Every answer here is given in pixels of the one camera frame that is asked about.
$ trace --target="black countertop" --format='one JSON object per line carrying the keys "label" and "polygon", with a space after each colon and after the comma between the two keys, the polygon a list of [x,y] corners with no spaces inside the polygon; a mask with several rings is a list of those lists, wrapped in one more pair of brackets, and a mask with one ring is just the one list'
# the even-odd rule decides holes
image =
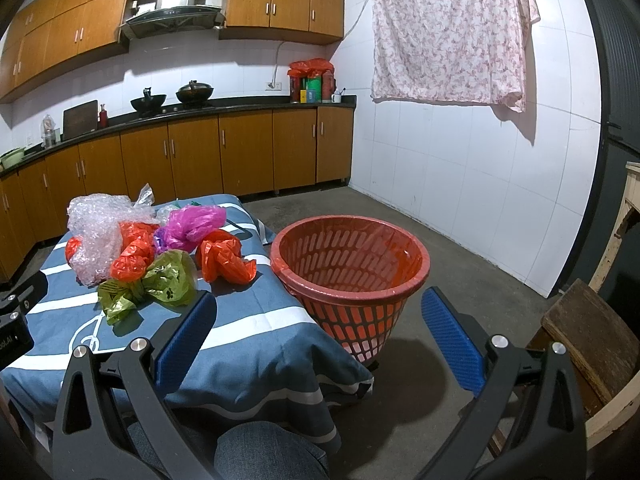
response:
{"label": "black countertop", "polygon": [[117,134],[124,130],[132,130],[142,126],[150,126],[156,123],[164,123],[168,121],[177,121],[183,119],[206,117],[209,115],[226,114],[232,112],[251,112],[255,110],[297,110],[304,108],[318,108],[319,106],[332,106],[341,108],[355,108],[356,96],[342,96],[342,102],[334,103],[291,103],[289,96],[255,96],[255,97],[229,97],[223,99],[210,99],[203,106],[187,107],[183,104],[165,105],[162,111],[153,116],[144,116],[139,112],[123,114],[109,118],[109,126],[101,130],[87,132],[73,139],[62,140],[62,142],[53,145],[51,148],[43,148],[34,146],[27,150],[25,157],[15,166],[8,170],[0,171],[0,178],[19,170],[32,162],[50,155],[51,153],[64,150],[69,146],[80,144],[87,140],[97,139],[98,137]]}

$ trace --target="laundry basket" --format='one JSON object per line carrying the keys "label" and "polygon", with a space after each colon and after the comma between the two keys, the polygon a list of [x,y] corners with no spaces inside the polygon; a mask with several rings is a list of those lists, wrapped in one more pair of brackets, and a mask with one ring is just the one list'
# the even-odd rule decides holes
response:
{"label": "laundry basket", "polygon": [[282,230],[271,267],[325,332],[364,365],[429,274],[427,249],[409,232],[362,216],[317,216]]}

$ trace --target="bubble wrap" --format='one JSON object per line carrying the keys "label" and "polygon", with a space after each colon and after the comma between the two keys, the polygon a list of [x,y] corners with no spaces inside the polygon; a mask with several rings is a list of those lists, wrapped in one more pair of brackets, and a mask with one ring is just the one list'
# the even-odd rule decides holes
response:
{"label": "bubble wrap", "polygon": [[127,196],[107,194],[79,196],[69,203],[68,228],[73,236],[82,238],[69,266],[83,285],[109,278],[111,263],[122,250],[119,222],[158,223],[151,203],[153,192],[147,186],[135,205]]}

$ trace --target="hanging sheet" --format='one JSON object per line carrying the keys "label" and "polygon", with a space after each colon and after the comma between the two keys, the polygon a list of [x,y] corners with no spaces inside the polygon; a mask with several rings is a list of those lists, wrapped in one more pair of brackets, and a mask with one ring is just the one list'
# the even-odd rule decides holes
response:
{"label": "hanging sheet", "polygon": [[372,97],[526,106],[535,0],[373,0]]}

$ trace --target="orange plastic bag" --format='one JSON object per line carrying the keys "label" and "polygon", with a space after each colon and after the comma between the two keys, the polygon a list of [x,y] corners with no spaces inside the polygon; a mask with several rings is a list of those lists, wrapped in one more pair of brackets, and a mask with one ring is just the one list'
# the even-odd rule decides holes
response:
{"label": "orange plastic bag", "polygon": [[255,260],[244,261],[241,250],[240,240],[222,229],[208,234],[196,251],[196,263],[204,280],[212,283],[220,275],[236,285],[251,283],[257,272]]}
{"label": "orange plastic bag", "polygon": [[67,263],[69,263],[69,261],[71,261],[71,258],[74,257],[74,254],[76,254],[76,251],[80,247],[81,243],[82,243],[82,240],[80,238],[78,238],[77,236],[72,236],[66,242],[65,259],[66,259]]}
{"label": "orange plastic bag", "polygon": [[153,233],[158,225],[141,222],[120,222],[122,253],[111,264],[110,276],[130,283],[141,279],[156,256]]}

